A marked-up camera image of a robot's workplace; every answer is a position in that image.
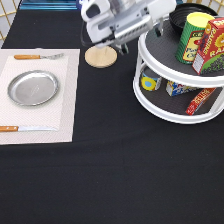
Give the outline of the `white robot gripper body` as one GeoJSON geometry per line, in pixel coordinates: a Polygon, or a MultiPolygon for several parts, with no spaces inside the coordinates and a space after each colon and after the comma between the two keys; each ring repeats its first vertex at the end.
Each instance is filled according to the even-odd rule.
{"type": "Polygon", "coordinates": [[[151,30],[176,8],[176,0],[83,0],[81,41],[118,47],[151,30]]]}

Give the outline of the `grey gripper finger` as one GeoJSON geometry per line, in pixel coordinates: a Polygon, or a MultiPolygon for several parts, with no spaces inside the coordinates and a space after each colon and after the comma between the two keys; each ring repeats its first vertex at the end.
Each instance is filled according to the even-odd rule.
{"type": "Polygon", "coordinates": [[[129,53],[127,44],[121,44],[121,45],[119,45],[119,46],[118,46],[118,50],[119,50],[119,52],[120,52],[122,55],[125,55],[125,54],[128,54],[128,53],[129,53]]]}
{"type": "Polygon", "coordinates": [[[161,37],[163,35],[163,27],[162,28],[156,27],[155,33],[156,33],[157,37],[161,37]]]}

